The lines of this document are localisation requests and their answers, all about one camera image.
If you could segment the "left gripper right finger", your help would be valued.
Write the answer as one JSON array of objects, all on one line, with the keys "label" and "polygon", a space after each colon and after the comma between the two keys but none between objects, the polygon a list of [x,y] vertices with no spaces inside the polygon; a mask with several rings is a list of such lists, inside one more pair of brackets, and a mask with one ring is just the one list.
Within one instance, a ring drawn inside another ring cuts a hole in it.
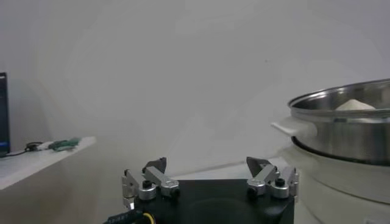
[{"label": "left gripper right finger", "polygon": [[256,199],[270,194],[277,199],[297,198],[299,174],[295,167],[286,166],[280,170],[266,159],[248,156],[246,163],[252,178],[247,180],[247,196]]}]

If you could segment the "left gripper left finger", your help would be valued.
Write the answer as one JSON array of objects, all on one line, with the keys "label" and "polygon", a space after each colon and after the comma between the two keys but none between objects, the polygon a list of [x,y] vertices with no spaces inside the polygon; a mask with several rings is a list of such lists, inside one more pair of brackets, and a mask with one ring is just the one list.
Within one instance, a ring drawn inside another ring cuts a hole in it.
[{"label": "left gripper left finger", "polygon": [[125,169],[121,177],[122,203],[127,209],[135,208],[135,201],[149,202],[158,196],[177,198],[180,184],[165,175],[167,158],[149,161],[139,172]]}]

